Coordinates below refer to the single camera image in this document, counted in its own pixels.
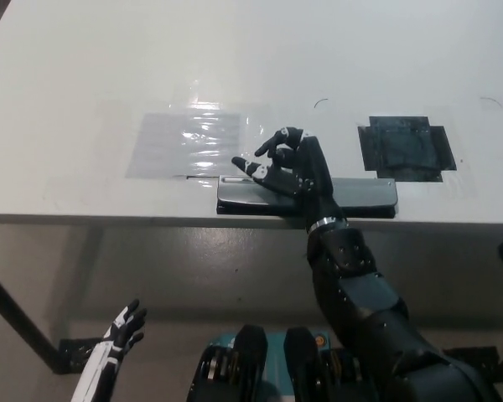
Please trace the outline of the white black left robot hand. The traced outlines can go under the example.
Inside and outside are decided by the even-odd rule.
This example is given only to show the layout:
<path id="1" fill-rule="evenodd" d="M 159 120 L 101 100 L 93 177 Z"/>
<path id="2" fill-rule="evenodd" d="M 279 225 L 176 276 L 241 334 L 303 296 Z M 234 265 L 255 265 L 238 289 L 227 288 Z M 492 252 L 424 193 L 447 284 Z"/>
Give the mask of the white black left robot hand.
<path id="1" fill-rule="evenodd" d="M 114 318 L 91 352 L 71 402 L 109 402 L 123 359 L 144 338 L 147 309 L 133 300 Z"/>

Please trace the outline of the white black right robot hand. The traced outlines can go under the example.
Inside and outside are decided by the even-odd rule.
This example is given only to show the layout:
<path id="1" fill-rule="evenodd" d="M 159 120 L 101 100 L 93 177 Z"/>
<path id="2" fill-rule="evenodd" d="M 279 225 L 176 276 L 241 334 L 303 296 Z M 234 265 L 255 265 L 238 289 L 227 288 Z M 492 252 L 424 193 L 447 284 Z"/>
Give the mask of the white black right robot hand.
<path id="1" fill-rule="evenodd" d="M 233 157 L 231 163 L 262 187 L 295 200 L 311 233 L 321 226 L 348 226 L 334 200 L 334 188 L 319 139 L 309 131 L 285 126 L 256 151 L 269 165 Z"/>

